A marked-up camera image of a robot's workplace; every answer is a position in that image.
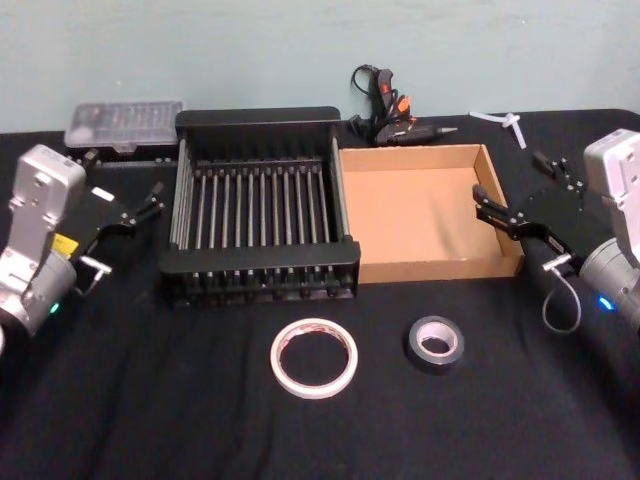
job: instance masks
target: black dish rack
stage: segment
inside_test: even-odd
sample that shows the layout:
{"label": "black dish rack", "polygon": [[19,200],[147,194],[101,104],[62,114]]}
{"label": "black dish rack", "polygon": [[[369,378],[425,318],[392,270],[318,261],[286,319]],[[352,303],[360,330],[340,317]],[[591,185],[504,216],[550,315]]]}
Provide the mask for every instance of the black dish rack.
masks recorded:
{"label": "black dish rack", "polygon": [[183,111],[169,248],[174,303],[348,298],[349,234],[333,107]]}

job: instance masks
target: black tablecloth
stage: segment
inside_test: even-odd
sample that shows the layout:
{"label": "black tablecloth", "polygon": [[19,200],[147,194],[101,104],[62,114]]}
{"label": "black tablecloth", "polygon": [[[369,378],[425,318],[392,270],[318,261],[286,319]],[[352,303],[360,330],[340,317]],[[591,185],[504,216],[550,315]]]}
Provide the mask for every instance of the black tablecloth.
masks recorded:
{"label": "black tablecloth", "polygon": [[[589,143],[640,116],[618,110],[522,114],[520,151],[497,124],[458,126],[447,143],[485,143],[511,204],[547,179],[540,149],[576,160]],[[0,136],[0,201],[17,157],[60,133]],[[345,136],[343,145],[357,140]],[[171,166],[100,167],[93,181],[133,203]],[[602,207],[598,215],[606,219]],[[640,473],[640,345],[581,289],[585,318],[571,337],[542,324],[549,258],[528,246],[516,279],[361,286],[320,303],[176,310],[154,294],[161,225],[113,240],[114,273],[85,301],[70,298],[34,339],[17,382],[0,386],[1,478],[634,478]],[[0,215],[6,231],[9,214]],[[405,358],[418,318],[439,314],[464,333],[464,363],[434,377]],[[346,327],[360,351],[353,383],[304,401],[269,365],[277,332],[304,317]],[[287,363],[307,378],[344,359],[323,339],[300,339]]]}

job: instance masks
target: yellow label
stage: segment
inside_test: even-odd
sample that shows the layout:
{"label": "yellow label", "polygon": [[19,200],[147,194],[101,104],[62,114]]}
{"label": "yellow label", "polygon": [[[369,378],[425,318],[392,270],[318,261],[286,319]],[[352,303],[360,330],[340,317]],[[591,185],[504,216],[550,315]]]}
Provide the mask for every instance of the yellow label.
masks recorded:
{"label": "yellow label", "polygon": [[55,237],[53,237],[53,249],[67,258],[73,255],[78,245],[78,242],[75,240],[60,235],[59,233],[56,233]]}

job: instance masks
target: tape roll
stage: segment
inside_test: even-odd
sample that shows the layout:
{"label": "tape roll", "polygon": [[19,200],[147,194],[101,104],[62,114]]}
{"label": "tape roll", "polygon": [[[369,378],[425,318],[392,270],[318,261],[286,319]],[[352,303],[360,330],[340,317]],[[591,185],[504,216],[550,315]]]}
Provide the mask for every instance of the tape roll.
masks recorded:
{"label": "tape roll", "polygon": [[[431,351],[423,345],[429,339],[440,340],[448,349],[443,352]],[[464,337],[451,320],[438,316],[423,317],[411,327],[407,353],[421,370],[445,373],[454,368],[462,358]]]}
{"label": "tape roll", "polygon": [[[338,339],[347,351],[347,366],[333,381],[325,385],[304,385],[289,377],[282,368],[282,352],[291,339],[306,333],[326,333]],[[358,349],[353,337],[337,323],[322,318],[305,318],[284,327],[271,345],[271,369],[278,383],[289,393],[308,400],[333,397],[346,388],[358,367]]]}

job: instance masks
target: open cardboard tray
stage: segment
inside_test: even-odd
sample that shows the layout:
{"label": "open cardboard tray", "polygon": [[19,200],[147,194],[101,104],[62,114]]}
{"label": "open cardboard tray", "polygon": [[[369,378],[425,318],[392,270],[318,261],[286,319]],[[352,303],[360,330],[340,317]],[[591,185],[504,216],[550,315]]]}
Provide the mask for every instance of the open cardboard tray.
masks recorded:
{"label": "open cardboard tray", "polygon": [[341,150],[360,283],[514,276],[520,243],[476,219],[474,184],[506,205],[484,145]]}

